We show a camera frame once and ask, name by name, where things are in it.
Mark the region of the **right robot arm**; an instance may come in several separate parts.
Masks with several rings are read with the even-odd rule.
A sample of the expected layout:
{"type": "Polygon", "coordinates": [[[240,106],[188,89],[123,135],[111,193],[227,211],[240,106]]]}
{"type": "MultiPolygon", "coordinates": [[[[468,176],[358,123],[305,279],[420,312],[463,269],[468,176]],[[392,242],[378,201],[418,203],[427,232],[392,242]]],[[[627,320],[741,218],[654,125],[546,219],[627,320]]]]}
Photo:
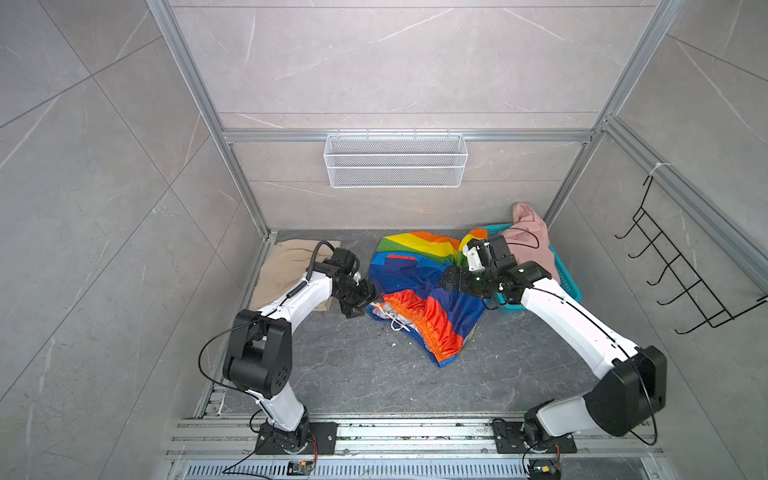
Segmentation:
{"type": "Polygon", "coordinates": [[[535,262],[504,271],[472,271],[449,266],[440,285],[446,290],[496,300],[517,301],[550,326],[598,379],[582,395],[544,402],[524,417],[526,445],[542,451],[573,433],[600,430],[622,437],[666,405],[667,358],[656,347],[639,347],[574,301],[549,272],[535,262]]]}

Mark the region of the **teal plastic basket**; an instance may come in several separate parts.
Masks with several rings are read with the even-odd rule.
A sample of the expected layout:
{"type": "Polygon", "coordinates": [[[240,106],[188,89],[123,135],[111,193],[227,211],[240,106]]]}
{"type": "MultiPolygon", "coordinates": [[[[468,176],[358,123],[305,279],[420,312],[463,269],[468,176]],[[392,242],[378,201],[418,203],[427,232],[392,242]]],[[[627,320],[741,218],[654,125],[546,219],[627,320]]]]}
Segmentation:
{"type": "MultiPolygon", "coordinates": [[[[487,225],[484,226],[484,229],[488,231],[489,236],[500,234],[502,231],[506,230],[507,228],[511,227],[511,224],[493,224],[493,225],[487,225]]],[[[576,284],[575,280],[573,279],[572,275],[566,268],[566,265],[561,260],[558,252],[554,248],[553,245],[550,245],[550,251],[553,253],[554,260],[555,260],[555,268],[558,272],[558,275],[560,277],[560,285],[563,288],[563,290],[570,295],[575,302],[580,303],[583,298],[583,294],[576,284]]],[[[499,307],[499,310],[503,313],[512,313],[523,310],[524,307],[522,305],[513,305],[513,304],[505,304],[501,305],[499,307]]]]}

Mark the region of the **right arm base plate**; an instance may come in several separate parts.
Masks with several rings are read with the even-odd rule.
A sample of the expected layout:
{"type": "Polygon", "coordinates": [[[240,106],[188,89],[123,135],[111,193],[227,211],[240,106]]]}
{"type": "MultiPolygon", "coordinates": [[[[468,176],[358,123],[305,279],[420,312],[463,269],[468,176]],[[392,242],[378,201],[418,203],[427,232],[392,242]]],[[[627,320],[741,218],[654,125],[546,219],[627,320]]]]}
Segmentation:
{"type": "Polygon", "coordinates": [[[525,421],[509,421],[494,418],[489,426],[496,450],[500,454],[531,453],[576,453],[577,447],[573,436],[565,434],[553,437],[539,429],[533,423],[525,421]]]}

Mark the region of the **rainbow striped shorts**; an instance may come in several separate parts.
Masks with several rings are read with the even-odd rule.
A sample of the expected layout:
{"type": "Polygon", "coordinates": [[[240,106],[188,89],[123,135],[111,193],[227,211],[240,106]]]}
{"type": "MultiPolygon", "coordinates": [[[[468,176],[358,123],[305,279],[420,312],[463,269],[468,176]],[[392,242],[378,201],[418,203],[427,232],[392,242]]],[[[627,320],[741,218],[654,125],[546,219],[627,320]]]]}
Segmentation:
{"type": "Polygon", "coordinates": [[[368,280],[381,303],[369,305],[376,320],[389,321],[421,345],[440,368],[456,360],[486,308],[477,297],[446,290],[440,279],[450,266],[465,266],[462,248],[469,241],[485,240],[484,228],[463,239],[427,231],[381,238],[369,265],[368,280]]]}

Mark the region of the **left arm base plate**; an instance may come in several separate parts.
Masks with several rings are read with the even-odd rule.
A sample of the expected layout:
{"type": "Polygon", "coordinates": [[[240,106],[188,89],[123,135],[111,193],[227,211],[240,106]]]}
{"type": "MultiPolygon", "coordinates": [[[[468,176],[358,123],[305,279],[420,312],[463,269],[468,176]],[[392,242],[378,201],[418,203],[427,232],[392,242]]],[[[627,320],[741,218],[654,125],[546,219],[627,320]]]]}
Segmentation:
{"type": "Polygon", "coordinates": [[[300,424],[295,431],[284,431],[264,422],[256,444],[257,455],[313,454],[335,452],[339,425],[334,422],[300,424]]]}

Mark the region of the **beige shorts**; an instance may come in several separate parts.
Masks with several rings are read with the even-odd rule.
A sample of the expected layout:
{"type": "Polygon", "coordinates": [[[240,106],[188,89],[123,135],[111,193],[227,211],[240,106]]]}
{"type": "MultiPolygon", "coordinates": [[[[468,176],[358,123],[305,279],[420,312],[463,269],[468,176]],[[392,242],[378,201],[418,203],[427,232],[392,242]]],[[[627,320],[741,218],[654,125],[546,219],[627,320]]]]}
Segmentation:
{"type": "Polygon", "coordinates": [[[318,240],[291,239],[276,243],[260,268],[249,309],[257,311],[277,300],[306,275],[318,240]]]}

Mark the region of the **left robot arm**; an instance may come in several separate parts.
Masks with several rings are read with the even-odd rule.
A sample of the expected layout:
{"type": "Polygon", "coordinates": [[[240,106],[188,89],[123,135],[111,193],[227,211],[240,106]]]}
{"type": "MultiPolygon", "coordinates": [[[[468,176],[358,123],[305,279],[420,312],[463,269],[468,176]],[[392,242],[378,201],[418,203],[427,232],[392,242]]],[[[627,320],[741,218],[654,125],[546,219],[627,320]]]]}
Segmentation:
{"type": "Polygon", "coordinates": [[[222,367],[226,380],[255,398],[271,427],[302,434],[306,407],[290,385],[293,333],[320,304],[336,299],[348,317],[364,313],[378,299],[376,287],[359,273],[314,264],[292,289],[257,310],[243,310],[233,322],[222,367]]]}

